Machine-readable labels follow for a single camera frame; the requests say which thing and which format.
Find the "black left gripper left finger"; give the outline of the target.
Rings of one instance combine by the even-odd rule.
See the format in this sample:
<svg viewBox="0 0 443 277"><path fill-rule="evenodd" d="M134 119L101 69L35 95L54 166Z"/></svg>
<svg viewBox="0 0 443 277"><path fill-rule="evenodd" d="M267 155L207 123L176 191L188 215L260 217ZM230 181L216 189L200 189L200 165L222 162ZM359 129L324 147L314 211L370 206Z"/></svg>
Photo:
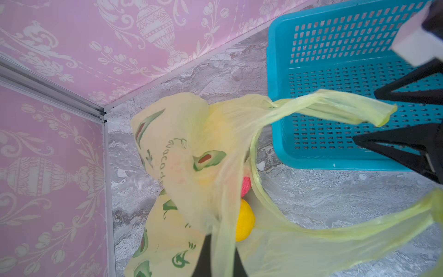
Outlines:
<svg viewBox="0 0 443 277"><path fill-rule="evenodd" d="M205 237L198 262L192 277L211 277L211 238L209 234Z"/></svg>

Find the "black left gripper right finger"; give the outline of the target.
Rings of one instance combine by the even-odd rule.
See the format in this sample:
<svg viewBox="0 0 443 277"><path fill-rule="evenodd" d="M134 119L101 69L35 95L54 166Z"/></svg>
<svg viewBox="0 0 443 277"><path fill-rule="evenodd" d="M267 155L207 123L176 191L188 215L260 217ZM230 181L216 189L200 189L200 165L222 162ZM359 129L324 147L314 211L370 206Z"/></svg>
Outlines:
<svg viewBox="0 0 443 277"><path fill-rule="evenodd" d="M233 277L248 277L239 255L238 249L235 248Z"/></svg>

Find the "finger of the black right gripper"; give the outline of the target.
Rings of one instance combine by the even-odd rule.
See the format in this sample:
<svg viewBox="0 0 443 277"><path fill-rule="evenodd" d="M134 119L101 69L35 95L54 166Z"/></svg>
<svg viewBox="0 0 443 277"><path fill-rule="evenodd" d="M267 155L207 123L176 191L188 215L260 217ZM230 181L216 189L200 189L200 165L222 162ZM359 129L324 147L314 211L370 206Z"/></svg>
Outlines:
<svg viewBox="0 0 443 277"><path fill-rule="evenodd" d="M427 105L443 103L443 62L433 59L405 76L375 90L379 100Z"/></svg>
<svg viewBox="0 0 443 277"><path fill-rule="evenodd" d="M353 141L438 184L443 182L442 123L367 133L353 137Z"/></svg>

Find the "yellow toy fruit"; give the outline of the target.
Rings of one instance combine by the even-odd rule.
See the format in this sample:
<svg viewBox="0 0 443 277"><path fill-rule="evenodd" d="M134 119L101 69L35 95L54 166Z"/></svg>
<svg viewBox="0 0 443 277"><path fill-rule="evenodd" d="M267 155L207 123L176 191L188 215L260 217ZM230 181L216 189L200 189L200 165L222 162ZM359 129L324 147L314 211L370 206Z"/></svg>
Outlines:
<svg viewBox="0 0 443 277"><path fill-rule="evenodd" d="M256 218L251 206L246 200L241 199L241 205L236 224L236 242L241 242L249 237L254 228L255 221Z"/></svg>

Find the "yellow-green plastic bag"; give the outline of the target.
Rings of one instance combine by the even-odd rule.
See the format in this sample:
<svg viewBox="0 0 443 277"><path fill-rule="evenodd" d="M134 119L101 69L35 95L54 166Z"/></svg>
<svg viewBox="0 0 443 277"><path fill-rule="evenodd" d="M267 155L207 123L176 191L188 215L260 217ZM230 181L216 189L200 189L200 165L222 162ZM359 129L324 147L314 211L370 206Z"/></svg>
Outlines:
<svg viewBox="0 0 443 277"><path fill-rule="evenodd" d="M191 277L211 234L212 277L231 277L235 248L249 277L328 277L379 259L443 221L443 192L358 225L309 230L289 221L264 191L256 167L263 127L293 113L380 127L397 110L365 96L318 90L272 101L257 94L208 104L192 93L158 100L131 126L147 173L163 186L127 277ZM251 189L241 197L243 177ZM236 242L244 199L256 221Z"/></svg>

